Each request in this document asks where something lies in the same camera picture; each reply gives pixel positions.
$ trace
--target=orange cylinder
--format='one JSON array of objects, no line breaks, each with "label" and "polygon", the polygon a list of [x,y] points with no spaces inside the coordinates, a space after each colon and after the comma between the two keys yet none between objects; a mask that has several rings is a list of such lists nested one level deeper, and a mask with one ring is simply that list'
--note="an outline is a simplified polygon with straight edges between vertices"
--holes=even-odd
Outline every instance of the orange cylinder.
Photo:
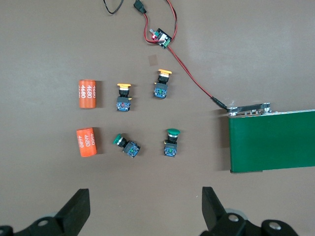
[{"label": "orange cylinder", "polygon": [[93,156],[97,153],[93,128],[78,129],[77,137],[82,157]]},{"label": "orange cylinder", "polygon": [[96,107],[96,82],[95,80],[79,81],[79,106],[80,108]]}]

